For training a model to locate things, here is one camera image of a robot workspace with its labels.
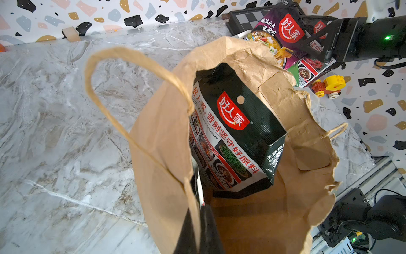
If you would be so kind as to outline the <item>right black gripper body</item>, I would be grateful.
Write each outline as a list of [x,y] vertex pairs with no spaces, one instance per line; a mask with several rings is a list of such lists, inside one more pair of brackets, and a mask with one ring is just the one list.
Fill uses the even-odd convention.
[[366,17],[339,19],[330,23],[321,31],[299,43],[300,50],[320,62],[351,62],[367,60],[361,55],[364,43],[360,36],[365,33]]

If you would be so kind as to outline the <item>purple condiment packet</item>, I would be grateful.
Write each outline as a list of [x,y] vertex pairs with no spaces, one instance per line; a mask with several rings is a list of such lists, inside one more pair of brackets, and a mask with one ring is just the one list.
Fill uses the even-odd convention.
[[306,87],[324,71],[334,67],[336,60],[324,63],[306,53],[300,44],[321,31],[336,18],[302,15],[292,1],[281,1],[259,21],[244,40],[265,46],[278,65],[291,72],[297,87]]

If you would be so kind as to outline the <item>black condiment packet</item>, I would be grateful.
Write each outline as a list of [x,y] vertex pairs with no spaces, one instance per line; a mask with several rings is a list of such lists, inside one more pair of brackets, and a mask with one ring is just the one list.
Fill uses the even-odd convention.
[[191,156],[191,162],[192,162],[192,169],[193,169],[193,177],[191,179],[191,187],[192,191],[195,195],[196,200],[199,203],[199,206],[205,206],[205,199],[204,199],[204,191],[203,191],[203,186],[201,182],[201,177],[199,173],[199,166],[194,159],[193,156]]
[[203,185],[221,199],[270,188],[287,133],[234,69],[221,63],[198,71],[192,101],[190,146]]

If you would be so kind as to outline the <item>brown paper bag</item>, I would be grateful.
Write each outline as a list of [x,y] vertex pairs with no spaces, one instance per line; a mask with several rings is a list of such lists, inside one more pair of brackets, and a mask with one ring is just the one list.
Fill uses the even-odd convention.
[[[163,80],[127,131],[102,104],[92,76],[120,59]],[[335,204],[339,163],[310,95],[262,45],[221,37],[168,71],[115,47],[87,61],[85,89],[129,142],[151,235],[163,254],[307,254],[312,228]]]

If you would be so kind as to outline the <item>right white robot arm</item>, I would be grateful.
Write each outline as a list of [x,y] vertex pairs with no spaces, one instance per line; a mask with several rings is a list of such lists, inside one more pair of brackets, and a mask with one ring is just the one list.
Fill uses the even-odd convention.
[[365,1],[359,17],[336,19],[299,43],[321,62],[374,59],[389,62],[406,56],[406,17],[395,12],[400,1]]

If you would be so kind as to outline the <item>yellow red toy car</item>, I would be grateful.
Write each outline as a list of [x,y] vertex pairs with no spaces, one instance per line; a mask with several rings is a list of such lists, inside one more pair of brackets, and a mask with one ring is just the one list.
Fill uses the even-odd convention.
[[333,75],[327,77],[324,81],[320,79],[314,82],[310,89],[317,97],[327,96],[329,99],[336,99],[341,94],[341,90],[346,86],[343,76]]

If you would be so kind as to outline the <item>black white checkerboard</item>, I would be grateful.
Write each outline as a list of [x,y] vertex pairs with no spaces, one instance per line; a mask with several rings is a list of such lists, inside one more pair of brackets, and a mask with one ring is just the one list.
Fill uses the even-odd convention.
[[235,36],[245,31],[251,31],[272,9],[272,6],[249,8],[231,11],[230,19],[226,23],[231,35]]

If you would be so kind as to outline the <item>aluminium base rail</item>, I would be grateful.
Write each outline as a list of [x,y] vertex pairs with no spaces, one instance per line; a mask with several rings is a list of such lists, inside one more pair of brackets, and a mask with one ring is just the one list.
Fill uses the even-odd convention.
[[376,254],[389,243],[398,248],[406,242],[406,172],[388,156],[374,161],[311,231],[312,254]]

